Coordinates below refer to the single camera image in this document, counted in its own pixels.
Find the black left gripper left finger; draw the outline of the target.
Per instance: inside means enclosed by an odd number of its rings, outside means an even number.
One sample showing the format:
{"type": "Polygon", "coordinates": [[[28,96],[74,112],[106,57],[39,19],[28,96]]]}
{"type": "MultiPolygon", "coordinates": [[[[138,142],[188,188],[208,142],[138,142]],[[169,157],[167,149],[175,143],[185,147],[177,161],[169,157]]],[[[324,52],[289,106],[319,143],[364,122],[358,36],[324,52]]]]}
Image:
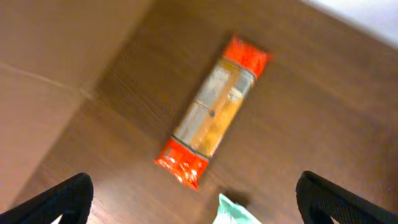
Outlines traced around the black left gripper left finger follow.
{"type": "Polygon", "coordinates": [[[93,201],[93,183],[86,173],[79,173],[51,189],[1,214],[1,223],[86,224],[93,201]]]}

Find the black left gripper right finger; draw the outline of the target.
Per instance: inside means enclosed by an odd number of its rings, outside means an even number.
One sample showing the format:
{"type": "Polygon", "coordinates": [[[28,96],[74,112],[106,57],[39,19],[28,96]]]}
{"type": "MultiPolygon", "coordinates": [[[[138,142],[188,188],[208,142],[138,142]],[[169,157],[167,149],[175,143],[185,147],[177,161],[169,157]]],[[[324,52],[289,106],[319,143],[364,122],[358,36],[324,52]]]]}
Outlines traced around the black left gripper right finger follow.
{"type": "Polygon", "coordinates": [[[302,172],[295,191],[305,224],[397,224],[397,215],[309,170],[302,172]]]}

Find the light teal wipes packet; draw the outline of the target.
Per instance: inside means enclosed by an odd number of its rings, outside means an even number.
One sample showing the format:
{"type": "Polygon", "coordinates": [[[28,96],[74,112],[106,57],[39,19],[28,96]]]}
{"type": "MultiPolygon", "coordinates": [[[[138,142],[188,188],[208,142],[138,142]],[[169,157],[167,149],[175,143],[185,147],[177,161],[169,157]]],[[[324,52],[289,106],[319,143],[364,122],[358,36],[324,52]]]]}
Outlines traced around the light teal wipes packet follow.
{"type": "Polygon", "coordinates": [[[219,194],[219,206],[212,224],[261,224],[246,208],[219,194]]]}

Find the red orange pasta package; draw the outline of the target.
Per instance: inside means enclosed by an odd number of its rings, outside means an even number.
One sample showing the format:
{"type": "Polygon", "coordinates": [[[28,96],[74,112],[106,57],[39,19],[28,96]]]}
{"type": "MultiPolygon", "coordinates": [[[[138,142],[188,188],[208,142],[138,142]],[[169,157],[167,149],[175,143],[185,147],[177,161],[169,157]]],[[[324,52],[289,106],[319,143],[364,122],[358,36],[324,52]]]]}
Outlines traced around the red orange pasta package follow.
{"type": "Polygon", "coordinates": [[[266,50],[233,36],[155,163],[196,189],[269,57],[266,50]]]}

